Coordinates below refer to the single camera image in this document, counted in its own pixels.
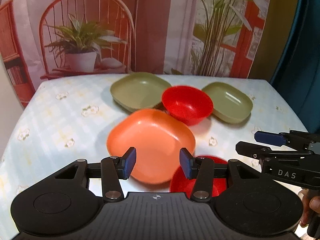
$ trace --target square orange plate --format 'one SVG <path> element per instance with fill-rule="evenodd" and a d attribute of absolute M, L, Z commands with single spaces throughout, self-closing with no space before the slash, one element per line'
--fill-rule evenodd
<path fill-rule="evenodd" d="M 111 156 L 137 149 L 137 162 L 131 175 L 143 183 L 160 184 L 171 180 L 179 167 L 182 147 L 192 154 L 196 139 L 191 130 L 172 116 L 156 109 L 142 109 L 114 127 L 107 139 Z"/>

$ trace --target teal curtain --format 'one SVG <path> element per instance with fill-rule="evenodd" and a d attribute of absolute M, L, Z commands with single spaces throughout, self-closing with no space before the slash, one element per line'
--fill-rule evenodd
<path fill-rule="evenodd" d="M 309 132 L 320 131 L 320 0 L 298 0 L 271 85 Z"/>

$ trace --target floral tablecloth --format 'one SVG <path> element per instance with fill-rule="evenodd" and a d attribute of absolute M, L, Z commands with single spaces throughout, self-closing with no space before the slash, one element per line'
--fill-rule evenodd
<path fill-rule="evenodd" d="M 123 76 L 85 75 L 40 85 L 12 132 L 1 160 L 1 240 L 11 239 L 18 232 L 10 215 L 11 202 L 18 193 L 74 160 L 84 158 L 95 163 L 109 156 L 108 133 L 128 115 L 113 102 L 109 93 L 111 84 Z M 216 155 L 226 160 L 236 158 L 259 169 L 257 160 L 236 153 L 238 141 L 254 143 L 253 135 L 258 130 L 306 131 L 288 104 L 264 80 L 182 75 L 161 75 L 161 78 L 171 85 L 185 84 L 200 89 L 211 82 L 225 82 L 247 94 L 253 102 L 246 123 L 231 125 L 210 116 L 191 127 L 196 137 L 196 155 Z M 169 187 L 168 184 L 151 187 L 132 178 L 121 181 L 121 185 L 124 194 L 128 191 L 166 192 Z M 288 187 L 295 192 L 299 190 L 295 186 Z M 99 179 L 91 180 L 90 190 L 101 195 Z"/>

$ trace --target gray ribbed plate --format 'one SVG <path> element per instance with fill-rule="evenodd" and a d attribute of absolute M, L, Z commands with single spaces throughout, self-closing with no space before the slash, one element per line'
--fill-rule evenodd
<path fill-rule="evenodd" d="M 257 240 L 226 227 L 209 205 L 188 200 L 184 193 L 131 192 L 103 206 L 97 217 L 77 232 L 57 237 L 17 235 L 14 240 Z M 298 240 L 294 233 L 264 240 Z"/>

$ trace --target chair backrest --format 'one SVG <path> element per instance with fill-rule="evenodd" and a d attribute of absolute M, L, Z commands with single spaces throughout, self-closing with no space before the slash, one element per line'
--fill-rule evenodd
<path fill-rule="evenodd" d="M 55 0 L 44 11 L 39 24 L 40 46 L 46 73 L 65 65 L 63 53 L 55 58 L 52 48 L 44 47 L 60 38 L 56 29 L 47 25 L 69 26 L 69 13 L 79 21 L 108 24 L 108 29 L 115 31 L 115 36 L 127 43 L 113 44 L 112 50 L 102 49 L 102 58 L 115 58 L 130 69 L 131 46 L 135 37 L 134 24 L 129 9 L 121 0 Z"/>

